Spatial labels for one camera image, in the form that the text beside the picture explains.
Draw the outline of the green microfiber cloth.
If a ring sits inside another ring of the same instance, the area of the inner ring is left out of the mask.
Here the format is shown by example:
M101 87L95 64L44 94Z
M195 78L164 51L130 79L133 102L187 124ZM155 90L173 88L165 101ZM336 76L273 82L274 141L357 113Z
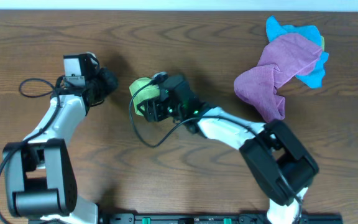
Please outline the green microfiber cloth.
M137 80L135 80L130 86L129 90L131 93L131 96L134 96L135 93L140 90L142 87L146 86L152 81L151 78L142 77ZM149 85L142 89L138 94L136 94L136 97L133 99L133 106L135 109L135 113L139 116L142 116L142 113L137 109L137 105L139 105L144 100L148 100L151 98L155 98L160 96L160 90L157 85Z

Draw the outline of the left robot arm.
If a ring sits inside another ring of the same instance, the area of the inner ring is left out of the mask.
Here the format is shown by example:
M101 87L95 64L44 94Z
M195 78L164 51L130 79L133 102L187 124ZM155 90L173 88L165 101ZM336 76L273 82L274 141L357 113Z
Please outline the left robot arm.
M22 141L3 149L7 207L32 223L97 223L98 206L78 196L67 145L93 106L118 86L106 68L58 77L49 84L50 107Z

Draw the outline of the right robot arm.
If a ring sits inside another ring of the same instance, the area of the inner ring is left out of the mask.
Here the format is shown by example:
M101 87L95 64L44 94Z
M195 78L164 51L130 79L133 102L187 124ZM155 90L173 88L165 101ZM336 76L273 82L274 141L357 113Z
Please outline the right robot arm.
M255 123L201 101L191 90L157 90L143 96L132 91L130 110L148 122L173 118L191 133L238 150L259 187L270 200L270 223L298 223L303 198L319 167L304 145L282 121Z

